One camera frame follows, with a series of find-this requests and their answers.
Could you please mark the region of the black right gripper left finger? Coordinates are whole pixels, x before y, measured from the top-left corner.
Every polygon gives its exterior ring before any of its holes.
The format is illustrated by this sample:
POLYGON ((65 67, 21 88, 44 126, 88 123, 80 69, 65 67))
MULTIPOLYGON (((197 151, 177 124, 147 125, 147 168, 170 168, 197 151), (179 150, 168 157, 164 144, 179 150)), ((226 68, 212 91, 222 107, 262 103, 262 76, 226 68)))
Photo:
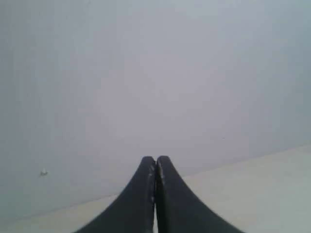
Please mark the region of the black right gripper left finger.
POLYGON ((78 233, 152 233, 155 209, 156 162, 142 158, 117 198, 78 233))

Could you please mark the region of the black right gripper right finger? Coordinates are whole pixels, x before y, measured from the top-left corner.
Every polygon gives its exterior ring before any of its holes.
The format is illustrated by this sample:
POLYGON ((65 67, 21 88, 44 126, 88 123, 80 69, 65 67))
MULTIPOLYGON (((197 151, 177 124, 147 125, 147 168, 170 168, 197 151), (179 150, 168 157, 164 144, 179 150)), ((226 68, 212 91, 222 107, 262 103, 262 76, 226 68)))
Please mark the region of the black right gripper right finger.
POLYGON ((159 233, 238 233, 210 210, 183 181, 168 156, 156 162, 156 215, 159 233))

